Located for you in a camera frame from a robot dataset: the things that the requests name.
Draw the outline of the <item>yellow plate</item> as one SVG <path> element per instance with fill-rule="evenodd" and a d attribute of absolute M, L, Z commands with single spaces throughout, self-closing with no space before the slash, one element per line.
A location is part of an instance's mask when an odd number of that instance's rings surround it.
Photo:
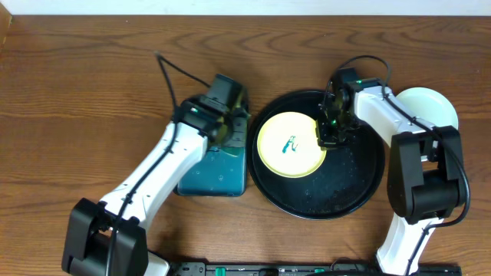
<path fill-rule="evenodd" d="M 278 113 L 267 119 L 254 145 L 270 171 L 291 179 L 312 174 L 327 153 L 318 145 L 315 120 L 299 112 Z"/>

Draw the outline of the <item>white plate with scribble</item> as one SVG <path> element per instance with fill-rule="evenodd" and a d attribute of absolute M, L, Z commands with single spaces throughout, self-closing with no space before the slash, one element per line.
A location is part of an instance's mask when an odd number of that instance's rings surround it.
<path fill-rule="evenodd" d="M 435 126 L 459 129 L 456 109 L 439 92 L 426 87 L 412 87 L 400 92 L 396 98 L 414 115 Z"/>

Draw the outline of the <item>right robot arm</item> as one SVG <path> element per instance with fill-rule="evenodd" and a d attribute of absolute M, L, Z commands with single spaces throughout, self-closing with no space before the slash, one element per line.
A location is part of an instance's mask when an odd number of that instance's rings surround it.
<path fill-rule="evenodd" d="M 417 272 L 434 230 L 460 223 L 470 207 L 455 108 L 430 88 L 394 95 L 374 78 L 329 81 L 320 111 L 319 146 L 347 146 L 365 126 L 389 146 L 387 195 L 394 216 L 377 264 L 384 274 Z"/>

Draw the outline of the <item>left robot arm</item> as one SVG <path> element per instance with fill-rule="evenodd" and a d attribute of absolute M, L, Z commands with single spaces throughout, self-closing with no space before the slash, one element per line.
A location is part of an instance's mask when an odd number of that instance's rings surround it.
<path fill-rule="evenodd" d="M 71 275 L 167 275 L 168 261 L 149 251 L 147 231 L 178 182 L 226 130 L 228 142 L 244 145 L 249 103 L 230 106 L 197 96 L 174 110 L 158 144 L 117 188 L 99 202 L 82 198 L 72 209 L 61 261 Z"/>

